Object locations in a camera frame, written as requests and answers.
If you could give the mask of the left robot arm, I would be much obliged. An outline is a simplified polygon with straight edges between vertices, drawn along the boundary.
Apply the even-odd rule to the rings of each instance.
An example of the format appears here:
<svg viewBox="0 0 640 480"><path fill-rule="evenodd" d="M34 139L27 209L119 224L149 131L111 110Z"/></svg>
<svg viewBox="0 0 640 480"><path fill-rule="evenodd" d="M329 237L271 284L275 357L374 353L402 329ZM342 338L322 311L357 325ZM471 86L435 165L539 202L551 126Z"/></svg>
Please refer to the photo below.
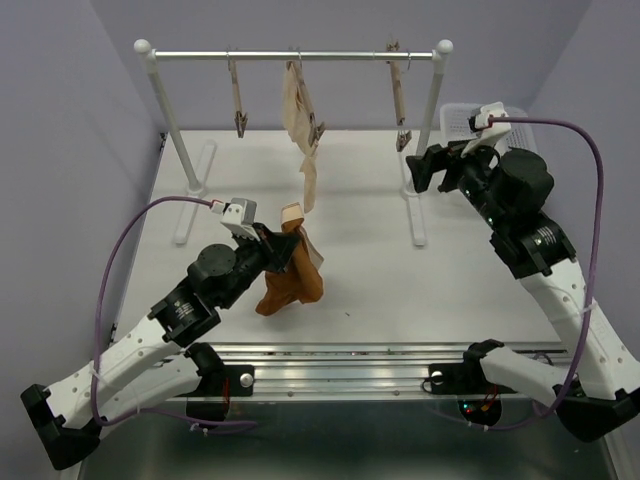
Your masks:
<svg viewBox="0 0 640 480"><path fill-rule="evenodd" d="M34 384L21 401L57 471L91 455L103 429L196 389L215 392L225 366L201 337L264 272L286 272L301 238L255 223L237 246L212 244L186 277L120 341L87 365L49 386Z"/></svg>

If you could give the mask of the wooden clip hanger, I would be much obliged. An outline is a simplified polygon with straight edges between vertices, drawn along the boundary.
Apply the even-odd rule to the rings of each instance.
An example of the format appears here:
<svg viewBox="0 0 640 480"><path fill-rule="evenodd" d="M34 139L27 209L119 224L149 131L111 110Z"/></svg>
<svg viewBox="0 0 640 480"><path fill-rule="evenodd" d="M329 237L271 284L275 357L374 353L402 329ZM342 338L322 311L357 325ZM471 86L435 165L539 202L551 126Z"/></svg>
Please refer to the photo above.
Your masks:
<svg viewBox="0 0 640 480"><path fill-rule="evenodd" d="M394 104L395 125L397 130L396 135L396 151L401 153L411 142L412 132L406 128L406 112L404 92L401 81L401 70L399 64L396 61L387 61L390 71L391 88Z"/></svg>
<svg viewBox="0 0 640 480"><path fill-rule="evenodd" d="M315 110L303 74L302 54L300 49L296 49L295 53L296 59L288 61L287 68L292 69L294 72L296 95L300 100L302 112L305 114L309 125L308 143L310 146L313 146L323 136L326 130L326 125L324 122L318 123L316 120Z"/></svg>

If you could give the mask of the brown underwear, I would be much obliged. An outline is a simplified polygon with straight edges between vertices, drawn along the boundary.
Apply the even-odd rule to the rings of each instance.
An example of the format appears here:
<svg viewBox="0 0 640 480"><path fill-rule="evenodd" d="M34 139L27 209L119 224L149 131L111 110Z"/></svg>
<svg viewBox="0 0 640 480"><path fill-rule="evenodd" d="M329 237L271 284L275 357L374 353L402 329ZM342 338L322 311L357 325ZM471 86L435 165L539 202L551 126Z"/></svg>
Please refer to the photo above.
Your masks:
<svg viewBox="0 0 640 480"><path fill-rule="evenodd" d="M300 243L285 273L265 273L266 293L255 307L259 315L271 316L295 302L315 303L324 295L324 281L319 272L324 258L309 239L304 220L304 211L298 202L281 209L281 231L295 234Z"/></svg>

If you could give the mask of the beige underwear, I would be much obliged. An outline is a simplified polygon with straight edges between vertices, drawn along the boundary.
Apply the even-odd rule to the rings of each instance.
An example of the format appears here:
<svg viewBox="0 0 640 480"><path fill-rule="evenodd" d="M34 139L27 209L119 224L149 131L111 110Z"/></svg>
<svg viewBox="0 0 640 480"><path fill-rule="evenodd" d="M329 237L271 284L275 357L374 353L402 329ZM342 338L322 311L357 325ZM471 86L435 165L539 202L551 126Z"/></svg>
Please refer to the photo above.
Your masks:
<svg viewBox="0 0 640 480"><path fill-rule="evenodd" d="M313 146L308 143L308 121L296 95L294 72L287 68L287 63L283 78L282 123L290 140L298 146L304 156L300 172L304 175L304 212L309 213L314 209L316 202L318 142Z"/></svg>

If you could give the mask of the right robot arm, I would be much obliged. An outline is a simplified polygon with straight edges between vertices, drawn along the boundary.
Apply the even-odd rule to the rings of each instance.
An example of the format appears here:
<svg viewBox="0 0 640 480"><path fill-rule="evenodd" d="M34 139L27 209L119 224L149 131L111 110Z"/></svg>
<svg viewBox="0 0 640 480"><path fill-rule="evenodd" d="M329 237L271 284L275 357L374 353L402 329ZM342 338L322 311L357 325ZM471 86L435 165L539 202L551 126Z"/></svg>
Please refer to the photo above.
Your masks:
<svg viewBox="0 0 640 480"><path fill-rule="evenodd" d="M499 154L465 142L432 145L406 159L422 193L437 172L439 192L459 191L491 228L490 244L539 305L568 352L574 372L518 354L497 340L472 344L462 362L445 367L435 394L481 392L496 385L553 407L565 429L583 442L600 439L639 414L639 362L595 300L586 297L576 251L542 207L554 179L542 157L514 148Z"/></svg>

